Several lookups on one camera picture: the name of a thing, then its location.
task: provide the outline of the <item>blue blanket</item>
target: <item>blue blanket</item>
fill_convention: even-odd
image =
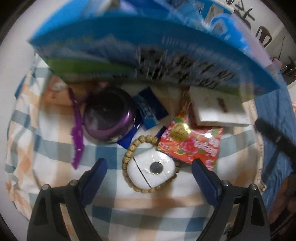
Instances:
[[[260,96],[255,99],[258,117],[269,122],[279,131],[296,143],[296,122],[287,87]],[[264,163],[262,181],[267,185],[262,194],[267,212],[270,211],[275,196],[284,178],[293,171],[290,159],[273,144],[263,137]]]

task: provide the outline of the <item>blue packaging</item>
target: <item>blue packaging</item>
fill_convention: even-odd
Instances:
[[[158,139],[160,139],[161,138],[161,136],[163,135],[163,133],[165,132],[165,130],[166,130],[167,128],[165,127],[165,126],[163,126],[160,130],[159,130],[159,132],[157,132],[157,134],[155,135]]]
[[[142,124],[143,124],[142,116],[140,111],[138,110],[135,123],[132,129],[120,141],[118,141],[117,144],[121,145],[125,149],[128,149],[129,145],[131,144],[132,138],[137,133],[138,129],[142,126]]]
[[[165,0],[176,11],[191,19],[204,19],[210,23],[217,14],[232,14],[234,8],[219,0]]]
[[[198,17],[153,1],[159,5],[141,8],[126,0],[119,6],[92,8],[95,0],[72,0],[29,42],[67,83],[195,85],[238,95],[242,82],[247,82],[254,87],[251,98],[280,87],[257,62],[203,28]]]
[[[146,130],[159,124],[159,120],[168,115],[167,110],[154,95],[150,87],[142,90],[133,97],[133,100],[140,110]]]
[[[221,40],[228,42],[235,48],[246,54],[250,54],[251,49],[243,37],[243,34],[236,28],[236,22],[228,14],[218,14],[212,21],[212,34]]]

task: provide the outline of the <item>beaded bracelet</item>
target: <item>beaded bracelet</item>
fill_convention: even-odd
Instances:
[[[157,137],[152,137],[151,135],[147,135],[145,136],[139,136],[138,139],[135,139],[133,141],[133,143],[129,146],[128,150],[125,153],[125,156],[122,160],[122,170],[123,170],[123,176],[125,181],[128,183],[128,185],[133,188],[136,192],[142,192],[142,193],[149,193],[149,192],[155,192],[156,190],[160,190],[162,187],[166,186],[167,184],[171,183],[173,179],[175,179],[177,177],[177,174],[179,172],[179,163],[175,161],[175,175],[172,176],[170,179],[168,179],[167,181],[165,181],[163,184],[155,187],[155,188],[151,188],[151,189],[140,189],[138,187],[136,187],[133,182],[131,181],[131,179],[128,176],[128,172],[127,172],[127,165],[128,162],[130,161],[131,158],[133,158],[133,154],[136,151],[137,147],[142,144],[142,143],[151,143],[153,146],[156,146],[158,144],[158,138]]]

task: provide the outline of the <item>floral pattern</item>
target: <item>floral pattern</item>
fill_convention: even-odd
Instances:
[[[157,149],[167,155],[191,164],[194,159],[201,159],[209,170],[213,170],[219,156],[220,139],[223,132],[221,127],[197,126],[192,111],[190,99],[183,95],[182,111],[171,122],[163,133]],[[189,125],[191,133],[186,141],[177,141],[170,135],[172,128],[177,123]],[[210,133],[212,137],[207,138],[205,134]]]

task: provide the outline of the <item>blue gripper pad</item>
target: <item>blue gripper pad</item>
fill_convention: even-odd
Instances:
[[[86,171],[79,179],[78,192],[81,197],[80,203],[83,208],[93,202],[107,170],[107,161],[104,158],[99,158],[92,169]]]
[[[217,207],[222,193],[221,180],[209,171],[200,159],[195,159],[191,165],[192,174],[200,187],[208,204]]]

